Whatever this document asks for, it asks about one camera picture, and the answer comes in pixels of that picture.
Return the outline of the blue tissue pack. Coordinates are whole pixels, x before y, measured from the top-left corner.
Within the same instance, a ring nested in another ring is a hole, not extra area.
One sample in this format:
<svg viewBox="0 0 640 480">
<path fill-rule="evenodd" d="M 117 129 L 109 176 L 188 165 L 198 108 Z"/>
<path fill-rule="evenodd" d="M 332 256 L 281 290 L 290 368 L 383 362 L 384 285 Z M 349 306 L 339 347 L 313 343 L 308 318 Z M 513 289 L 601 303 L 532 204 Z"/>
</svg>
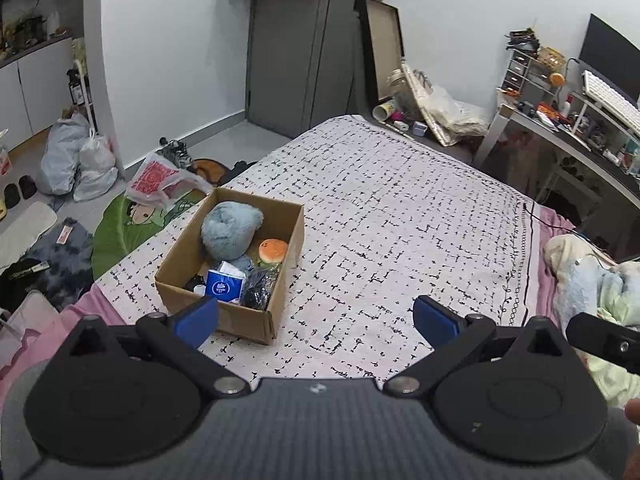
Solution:
<svg viewBox="0 0 640 480">
<path fill-rule="evenodd" d="M 208 270 L 205 282 L 205 295 L 228 304 L 239 304 L 245 284 L 245 274 L 241 271 L 224 273 Z"/>
</svg>

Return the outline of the black item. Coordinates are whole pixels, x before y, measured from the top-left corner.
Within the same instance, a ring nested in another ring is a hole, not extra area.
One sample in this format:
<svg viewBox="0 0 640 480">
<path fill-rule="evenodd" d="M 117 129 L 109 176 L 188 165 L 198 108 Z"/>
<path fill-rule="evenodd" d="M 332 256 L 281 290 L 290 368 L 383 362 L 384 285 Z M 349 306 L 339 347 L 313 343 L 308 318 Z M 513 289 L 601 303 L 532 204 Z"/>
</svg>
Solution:
<svg viewBox="0 0 640 480">
<path fill-rule="evenodd" d="M 254 310 L 265 310 L 279 276 L 277 266 L 258 266 L 247 279 L 241 304 Z"/>
</svg>

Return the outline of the grey plush slipper toy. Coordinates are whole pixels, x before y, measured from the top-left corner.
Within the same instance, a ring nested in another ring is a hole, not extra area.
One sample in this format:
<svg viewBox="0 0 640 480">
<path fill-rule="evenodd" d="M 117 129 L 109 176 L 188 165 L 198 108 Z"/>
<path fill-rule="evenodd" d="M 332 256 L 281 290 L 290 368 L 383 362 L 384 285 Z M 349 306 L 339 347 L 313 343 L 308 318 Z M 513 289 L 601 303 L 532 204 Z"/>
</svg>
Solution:
<svg viewBox="0 0 640 480">
<path fill-rule="evenodd" d="M 215 260 L 240 258 L 250 247 L 262 226 L 264 214 L 250 204 L 221 202 L 206 214 L 201 225 L 201 240 Z"/>
</svg>

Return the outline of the light blue blanket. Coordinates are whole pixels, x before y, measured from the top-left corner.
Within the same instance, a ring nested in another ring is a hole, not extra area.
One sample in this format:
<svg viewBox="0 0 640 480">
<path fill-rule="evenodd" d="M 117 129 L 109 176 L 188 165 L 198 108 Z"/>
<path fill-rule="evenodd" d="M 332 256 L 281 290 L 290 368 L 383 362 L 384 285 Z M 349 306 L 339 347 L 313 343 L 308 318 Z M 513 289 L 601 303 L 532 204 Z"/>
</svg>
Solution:
<svg viewBox="0 0 640 480">
<path fill-rule="evenodd" d="M 544 262 L 555 277 L 551 313 L 566 330 L 570 319 L 588 313 L 602 320 L 639 329 L 639 263 L 611 264 L 600 252 L 573 234 L 552 237 L 544 245 Z M 582 350 L 578 356 L 605 401 L 622 408 L 639 396 L 639 377 Z"/>
</svg>

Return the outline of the cardboard box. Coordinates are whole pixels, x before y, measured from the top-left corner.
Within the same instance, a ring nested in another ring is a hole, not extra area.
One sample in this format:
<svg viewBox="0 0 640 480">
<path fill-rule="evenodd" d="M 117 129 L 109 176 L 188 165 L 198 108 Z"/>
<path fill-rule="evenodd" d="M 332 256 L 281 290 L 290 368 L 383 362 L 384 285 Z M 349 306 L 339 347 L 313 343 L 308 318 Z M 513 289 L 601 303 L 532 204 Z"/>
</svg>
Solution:
<svg viewBox="0 0 640 480">
<path fill-rule="evenodd" d="M 296 203 L 247 194 L 230 188 L 215 188 L 200 203 L 191 221 L 182 229 L 175 244 L 165 256 L 155 274 L 155 286 L 166 309 L 177 313 L 198 299 L 194 292 L 186 290 L 186 284 L 195 275 L 204 275 L 214 264 L 201 241 L 201 226 L 217 204 L 239 202 L 250 204 L 262 211 L 264 222 L 254 235 L 248 255 L 258 256 L 258 246 L 263 240 L 277 238 L 288 244 L 288 252 L 281 264 L 267 307 L 255 310 L 239 304 L 219 304 L 217 330 L 261 344 L 272 344 L 277 339 L 285 307 L 288 304 L 288 286 L 302 253 L 305 229 L 304 206 Z"/>
</svg>

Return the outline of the green leaf floor mat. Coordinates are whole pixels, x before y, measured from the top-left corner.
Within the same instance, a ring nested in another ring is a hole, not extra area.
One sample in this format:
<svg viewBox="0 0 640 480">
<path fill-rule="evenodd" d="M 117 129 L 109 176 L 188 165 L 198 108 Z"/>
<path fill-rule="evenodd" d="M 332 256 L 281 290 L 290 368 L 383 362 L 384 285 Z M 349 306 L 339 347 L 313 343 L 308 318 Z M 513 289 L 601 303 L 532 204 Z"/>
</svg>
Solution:
<svg viewBox="0 0 640 480">
<path fill-rule="evenodd" d="M 162 207 L 135 203 L 124 193 L 117 195 L 104 210 L 102 220 L 93 234 L 93 277 L 102 276 L 203 198 L 201 191 L 193 190 L 180 197 L 175 206 L 166 211 Z"/>
</svg>

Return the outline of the white black patterned bed cover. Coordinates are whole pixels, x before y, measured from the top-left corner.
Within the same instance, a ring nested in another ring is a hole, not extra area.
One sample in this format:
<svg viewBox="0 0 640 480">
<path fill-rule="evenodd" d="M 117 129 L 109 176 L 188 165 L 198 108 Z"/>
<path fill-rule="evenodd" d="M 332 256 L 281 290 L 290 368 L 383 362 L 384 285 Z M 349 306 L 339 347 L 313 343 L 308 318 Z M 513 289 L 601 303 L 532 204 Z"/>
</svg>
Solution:
<svg viewBox="0 0 640 480">
<path fill-rule="evenodd" d="M 356 116 L 322 122 L 233 179 L 231 193 L 302 207 L 281 313 L 229 308 L 266 344 L 218 333 L 203 351 L 249 382 L 385 379 L 430 352 L 416 297 L 521 326 L 536 312 L 536 205 L 464 162 Z"/>
</svg>

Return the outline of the red white plastic bag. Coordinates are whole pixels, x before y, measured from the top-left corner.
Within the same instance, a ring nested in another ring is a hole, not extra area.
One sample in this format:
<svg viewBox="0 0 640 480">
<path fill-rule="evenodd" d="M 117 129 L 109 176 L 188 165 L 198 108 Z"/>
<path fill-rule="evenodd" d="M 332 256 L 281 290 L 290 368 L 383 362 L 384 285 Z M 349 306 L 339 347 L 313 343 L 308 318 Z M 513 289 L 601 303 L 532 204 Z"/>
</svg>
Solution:
<svg viewBox="0 0 640 480">
<path fill-rule="evenodd" d="M 176 167 L 165 157 L 151 153 L 129 181 L 125 196 L 137 204 L 168 211 L 193 190 L 208 195 L 213 185 L 193 172 Z"/>
</svg>

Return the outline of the cluttered desk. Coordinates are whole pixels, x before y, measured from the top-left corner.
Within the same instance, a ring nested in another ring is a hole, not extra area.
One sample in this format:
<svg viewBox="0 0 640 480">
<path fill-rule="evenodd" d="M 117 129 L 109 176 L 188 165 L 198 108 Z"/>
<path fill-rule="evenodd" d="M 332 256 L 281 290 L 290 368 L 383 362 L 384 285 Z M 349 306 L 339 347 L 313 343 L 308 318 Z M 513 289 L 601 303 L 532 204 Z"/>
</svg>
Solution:
<svg viewBox="0 0 640 480">
<path fill-rule="evenodd" d="M 615 188 L 616 192 L 631 203 L 634 208 L 639 209 L 639 185 L 634 182 L 631 176 L 624 174 L 620 168 L 616 167 L 612 162 L 608 162 L 604 157 L 590 152 L 570 133 L 562 130 L 554 131 L 545 126 L 539 119 L 530 118 L 508 104 L 499 106 L 486 136 L 484 136 L 480 147 L 473 156 L 472 165 L 475 168 L 482 168 L 484 161 L 503 134 L 504 129 L 510 124 L 515 124 L 535 136 L 539 136 L 568 156 L 574 157 L 607 185 Z"/>
</svg>

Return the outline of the grey blue plastic bag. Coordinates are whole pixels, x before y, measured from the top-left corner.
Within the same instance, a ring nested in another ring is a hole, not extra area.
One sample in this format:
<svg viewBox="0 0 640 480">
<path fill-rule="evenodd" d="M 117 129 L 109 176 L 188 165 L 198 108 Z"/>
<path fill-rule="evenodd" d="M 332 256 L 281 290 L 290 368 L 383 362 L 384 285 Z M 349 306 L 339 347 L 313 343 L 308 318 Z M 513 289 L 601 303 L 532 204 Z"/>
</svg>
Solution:
<svg viewBox="0 0 640 480">
<path fill-rule="evenodd" d="M 79 152 L 89 137 L 89 122 L 79 112 L 59 119 L 49 130 L 36 185 L 47 195 L 66 195 L 73 191 L 79 165 Z"/>
</svg>

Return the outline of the beige tote bag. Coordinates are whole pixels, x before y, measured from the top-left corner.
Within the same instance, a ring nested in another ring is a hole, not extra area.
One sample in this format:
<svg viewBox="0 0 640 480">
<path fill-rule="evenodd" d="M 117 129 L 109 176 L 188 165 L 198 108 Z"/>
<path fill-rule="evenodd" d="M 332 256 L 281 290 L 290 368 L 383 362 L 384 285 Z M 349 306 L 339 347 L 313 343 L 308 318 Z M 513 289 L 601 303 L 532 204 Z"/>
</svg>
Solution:
<svg viewBox="0 0 640 480">
<path fill-rule="evenodd" d="M 455 100 L 447 90 L 433 86 L 420 70 L 401 63 L 387 78 L 388 88 L 410 122 L 422 122 L 437 142 L 449 148 L 467 138 L 484 138 L 489 114 L 479 106 Z"/>
</svg>

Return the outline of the paper cup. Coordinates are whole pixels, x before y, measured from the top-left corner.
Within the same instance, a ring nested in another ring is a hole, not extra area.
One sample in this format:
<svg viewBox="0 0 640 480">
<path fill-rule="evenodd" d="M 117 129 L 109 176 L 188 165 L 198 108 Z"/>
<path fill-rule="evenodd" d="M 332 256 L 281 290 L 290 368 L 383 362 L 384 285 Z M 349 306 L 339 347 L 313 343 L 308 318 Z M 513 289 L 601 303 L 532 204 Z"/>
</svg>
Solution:
<svg viewBox="0 0 640 480">
<path fill-rule="evenodd" d="M 393 114 L 397 113 L 399 110 L 394 99 L 389 99 L 384 101 L 383 103 L 378 104 L 372 110 L 372 116 L 378 122 L 387 122 Z"/>
</svg>

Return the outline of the white keyboard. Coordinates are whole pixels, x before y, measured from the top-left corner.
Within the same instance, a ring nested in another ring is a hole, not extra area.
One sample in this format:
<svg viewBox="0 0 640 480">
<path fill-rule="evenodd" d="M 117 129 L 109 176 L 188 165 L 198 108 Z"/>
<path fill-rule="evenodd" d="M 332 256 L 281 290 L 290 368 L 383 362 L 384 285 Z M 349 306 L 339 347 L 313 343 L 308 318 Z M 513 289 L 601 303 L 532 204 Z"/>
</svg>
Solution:
<svg viewBox="0 0 640 480">
<path fill-rule="evenodd" d="M 584 93 L 590 100 L 608 110 L 628 130 L 635 134 L 639 133 L 640 113 L 637 104 L 631 103 L 590 70 L 582 72 L 582 83 Z"/>
</svg>

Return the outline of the small drawer organizer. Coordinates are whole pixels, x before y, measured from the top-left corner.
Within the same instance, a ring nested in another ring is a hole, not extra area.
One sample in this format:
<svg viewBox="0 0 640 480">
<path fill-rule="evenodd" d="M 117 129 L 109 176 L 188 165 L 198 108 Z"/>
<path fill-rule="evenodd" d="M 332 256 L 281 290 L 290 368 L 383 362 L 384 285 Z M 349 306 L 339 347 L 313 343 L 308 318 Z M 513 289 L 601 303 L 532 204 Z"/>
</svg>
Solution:
<svg viewBox="0 0 640 480">
<path fill-rule="evenodd" d="M 552 73 L 552 68 L 536 58 L 525 52 L 511 50 L 500 88 L 503 91 L 518 92 L 520 96 L 535 91 L 540 92 L 544 98 L 551 98 L 559 90 L 559 87 L 551 82 Z"/>
</svg>

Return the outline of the brown framed board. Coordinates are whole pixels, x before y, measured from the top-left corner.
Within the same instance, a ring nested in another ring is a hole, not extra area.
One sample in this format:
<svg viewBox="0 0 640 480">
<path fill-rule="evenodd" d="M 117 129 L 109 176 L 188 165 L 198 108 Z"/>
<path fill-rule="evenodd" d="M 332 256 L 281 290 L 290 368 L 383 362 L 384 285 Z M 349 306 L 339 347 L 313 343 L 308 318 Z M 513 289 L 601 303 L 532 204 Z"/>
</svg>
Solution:
<svg viewBox="0 0 640 480">
<path fill-rule="evenodd" d="M 405 57 L 398 9 L 376 0 L 360 0 L 363 77 L 371 108 L 389 99 L 388 77 L 401 68 Z"/>
</svg>

